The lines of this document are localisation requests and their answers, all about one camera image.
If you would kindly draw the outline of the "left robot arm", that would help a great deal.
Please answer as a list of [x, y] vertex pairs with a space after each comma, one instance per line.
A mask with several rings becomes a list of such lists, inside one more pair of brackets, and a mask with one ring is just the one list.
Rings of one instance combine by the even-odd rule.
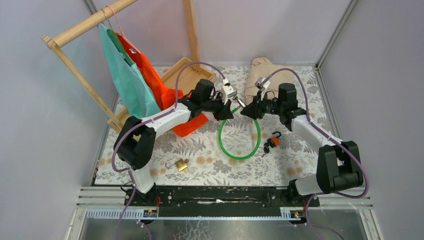
[[137, 190], [136, 199], [144, 206], [152, 204], [155, 181], [150, 173], [150, 160], [157, 137], [181, 124], [188, 123], [204, 112], [213, 114], [217, 121], [233, 119], [231, 99], [237, 96], [236, 88], [224, 79], [217, 97], [214, 84], [201, 79], [188, 95], [152, 116], [129, 117], [114, 144], [114, 154], [124, 162]]

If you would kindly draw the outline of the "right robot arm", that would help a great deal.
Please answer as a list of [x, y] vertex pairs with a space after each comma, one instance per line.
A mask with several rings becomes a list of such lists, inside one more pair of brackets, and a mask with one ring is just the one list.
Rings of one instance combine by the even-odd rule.
[[281, 83], [278, 95], [269, 99], [266, 86], [257, 83], [257, 94], [241, 114], [254, 120], [264, 115], [277, 115], [290, 131], [308, 143], [317, 153], [316, 173], [293, 180], [287, 191], [287, 201], [301, 205], [307, 195], [332, 194], [361, 186], [364, 175], [359, 167], [359, 149], [353, 141], [342, 141], [312, 122], [309, 113], [298, 106], [297, 90], [292, 83]]

